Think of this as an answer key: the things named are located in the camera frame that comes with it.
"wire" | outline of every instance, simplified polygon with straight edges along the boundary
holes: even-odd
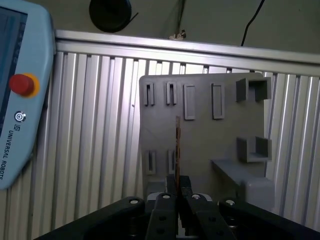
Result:
[[[178,35],[180,33],[180,28],[181,28],[181,21],[182,21],[182,16],[185,11],[185,5],[186,5],[186,0],[179,0],[179,12],[178,12],[178,23],[175,29],[175,34]]]
[[[243,34],[243,38],[242,38],[242,42],[241,42],[241,47],[244,45],[245,43],[245,40],[246,40],[246,36],[247,36],[247,32],[248,32],[248,29],[250,27],[250,24],[252,24],[252,22],[256,19],[258,13],[260,12],[260,9],[262,8],[263,4],[264,4],[265,0],[262,0],[257,8],[257,10],[255,11],[255,14],[253,15],[253,17],[251,18],[251,20],[248,22],[248,24],[246,25],[245,27],[245,30],[244,30],[244,34]]]

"gray plastic board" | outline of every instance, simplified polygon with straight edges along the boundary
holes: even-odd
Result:
[[[210,160],[239,161],[237,137],[264,136],[263,99],[269,97],[269,83],[260,73],[143,76],[140,147],[145,194],[163,191],[165,176],[174,172],[180,116],[180,174],[190,177],[194,192],[214,200],[234,195]],[[265,176],[264,162],[241,164],[252,175]]]

